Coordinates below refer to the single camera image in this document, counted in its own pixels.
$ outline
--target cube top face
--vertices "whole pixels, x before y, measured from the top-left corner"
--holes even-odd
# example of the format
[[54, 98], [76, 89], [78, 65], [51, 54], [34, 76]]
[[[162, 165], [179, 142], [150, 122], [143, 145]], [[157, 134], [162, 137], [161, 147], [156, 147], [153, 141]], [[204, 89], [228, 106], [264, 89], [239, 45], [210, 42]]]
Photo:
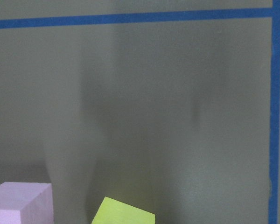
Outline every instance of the cube top face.
[[92, 224], [154, 224], [155, 215], [148, 211], [105, 197]]
[[48, 187], [51, 184], [5, 182], [0, 185], [0, 210], [22, 210]]

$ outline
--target blue tape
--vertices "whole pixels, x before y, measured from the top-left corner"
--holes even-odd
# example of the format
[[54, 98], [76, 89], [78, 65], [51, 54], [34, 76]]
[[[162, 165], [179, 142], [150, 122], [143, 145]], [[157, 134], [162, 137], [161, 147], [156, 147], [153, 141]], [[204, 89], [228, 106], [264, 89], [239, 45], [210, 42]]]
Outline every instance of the blue tape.
[[273, 0], [271, 107], [270, 107], [270, 181], [268, 223], [278, 223], [279, 123], [280, 123], [280, 0]]
[[271, 8], [246, 8], [246, 9], [200, 10], [200, 11], [161, 12], [161, 13], [65, 16], [65, 17], [0, 20], [0, 29], [135, 23], [135, 22], [262, 18], [262, 17], [271, 17], [272, 15], [273, 15], [273, 11]]

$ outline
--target yellow cube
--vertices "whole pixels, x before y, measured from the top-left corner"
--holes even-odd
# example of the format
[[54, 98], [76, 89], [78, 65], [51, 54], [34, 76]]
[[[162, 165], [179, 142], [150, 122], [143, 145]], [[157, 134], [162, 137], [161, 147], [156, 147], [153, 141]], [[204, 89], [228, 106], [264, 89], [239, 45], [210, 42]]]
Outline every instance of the yellow cube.
[[105, 197], [92, 224], [155, 224], [155, 215]]

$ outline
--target foam block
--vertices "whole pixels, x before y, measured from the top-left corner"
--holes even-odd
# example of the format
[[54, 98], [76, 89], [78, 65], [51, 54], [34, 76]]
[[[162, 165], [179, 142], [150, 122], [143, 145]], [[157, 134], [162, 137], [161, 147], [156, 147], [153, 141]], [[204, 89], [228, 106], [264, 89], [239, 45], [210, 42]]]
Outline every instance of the foam block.
[[0, 185], [0, 224], [53, 224], [50, 183]]
[[92, 224], [154, 224], [155, 215], [148, 211], [105, 197]]

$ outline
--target purple cube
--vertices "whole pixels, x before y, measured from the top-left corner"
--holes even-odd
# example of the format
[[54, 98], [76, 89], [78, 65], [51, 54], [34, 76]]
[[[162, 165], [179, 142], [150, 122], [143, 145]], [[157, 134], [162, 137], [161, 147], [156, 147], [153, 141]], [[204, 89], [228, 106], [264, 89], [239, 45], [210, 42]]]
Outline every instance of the purple cube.
[[53, 224], [53, 216], [50, 183], [0, 185], [0, 224]]

